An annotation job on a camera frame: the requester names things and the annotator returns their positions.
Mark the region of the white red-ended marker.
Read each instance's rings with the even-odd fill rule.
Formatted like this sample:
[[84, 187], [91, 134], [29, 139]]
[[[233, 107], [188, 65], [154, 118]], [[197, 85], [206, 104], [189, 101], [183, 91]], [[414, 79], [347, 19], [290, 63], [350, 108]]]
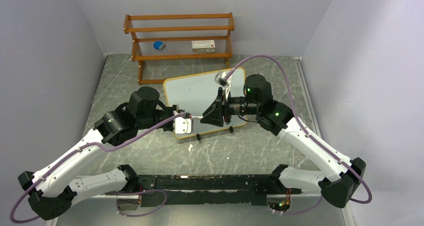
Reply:
[[198, 116], [198, 115], [192, 115], [190, 114], [188, 116], [189, 119], [193, 119], [193, 120], [201, 120], [203, 118], [203, 116]]

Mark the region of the yellow framed whiteboard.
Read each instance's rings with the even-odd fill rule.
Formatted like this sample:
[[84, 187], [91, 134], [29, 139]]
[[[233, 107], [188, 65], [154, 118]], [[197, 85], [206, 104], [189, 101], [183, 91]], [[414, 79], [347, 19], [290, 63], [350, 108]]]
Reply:
[[[181, 77], [169, 78], [164, 81], [164, 95], [169, 106], [178, 105], [179, 109], [189, 112], [193, 116], [201, 116], [203, 112], [214, 102], [218, 94], [219, 84], [215, 82], [218, 70], [192, 74]], [[177, 139], [195, 137], [236, 128], [247, 124], [238, 116], [232, 116], [230, 124], [223, 127], [202, 124], [198, 119], [193, 120], [191, 133], [175, 133]]]

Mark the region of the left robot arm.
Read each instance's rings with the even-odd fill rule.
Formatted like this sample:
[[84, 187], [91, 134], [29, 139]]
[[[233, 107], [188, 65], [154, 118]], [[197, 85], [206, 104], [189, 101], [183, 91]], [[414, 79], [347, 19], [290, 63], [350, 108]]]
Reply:
[[149, 86], [134, 91], [128, 102], [105, 113], [65, 154], [36, 172], [18, 176], [23, 198], [37, 219], [52, 220], [75, 204], [102, 194], [136, 195], [143, 192], [139, 176], [127, 165], [103, 174], [79, 177], [81, 170], [103, 153], [120, 150], [156, 129], [174, 131], [174, 121], [188, 113], [166, 106]]

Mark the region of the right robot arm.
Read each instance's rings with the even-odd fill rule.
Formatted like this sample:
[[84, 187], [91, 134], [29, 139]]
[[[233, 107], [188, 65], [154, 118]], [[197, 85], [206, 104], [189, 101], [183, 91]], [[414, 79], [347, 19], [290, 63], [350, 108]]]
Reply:
[[329, 204], [343, 209], [361, 184], [366, 163], [336, 151], [307, 129], [290, 107], [273, 98], [272, 86], [262, 75], [248, 76], [244, 80], [244, 95], [239, 97], [231, 96], [231, 83], [226, 75], [219, 72], [215, 76], [220, 87], [200, 122], [223, 127], [231, 122], [232, 116], [255, 116], [264, 130], [295, 146], [319, 168], [310, 171], [279, 165], [270, 175], [270, 188], [275, 193], [319, 193]]

